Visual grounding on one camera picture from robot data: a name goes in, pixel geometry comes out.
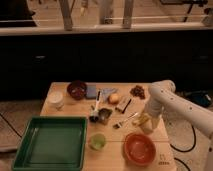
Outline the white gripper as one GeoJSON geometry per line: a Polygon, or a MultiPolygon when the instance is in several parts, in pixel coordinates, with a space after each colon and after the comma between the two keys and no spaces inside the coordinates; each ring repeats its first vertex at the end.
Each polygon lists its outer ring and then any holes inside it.
{"type": "Polygon", "coordinates": [[[161,113],[162,113],[163,106],[158,102],[148,102],[145,105],[145,112],[148,113],[151,118],[151,123],[146,122],[142,125],[143,132],[145,134],[151,134],[153,132],[153,129],[156,129],[159,125],[160,119],[161,119],[161,113]]]}

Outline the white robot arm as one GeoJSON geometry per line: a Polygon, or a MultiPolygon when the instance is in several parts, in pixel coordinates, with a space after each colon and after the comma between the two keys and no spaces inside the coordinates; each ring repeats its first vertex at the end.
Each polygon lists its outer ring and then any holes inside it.
{"type": "Polygon", "coordinates": [[[150,94],[144,112],[151,119],[151,126],[158,126],[163,107],[168,107],[195,126],[211,143],[207,154],[204,171],[213,171],[213,112],[194,104],[175,94],[176,86],[171,80],[150,83],[150,94]]]}

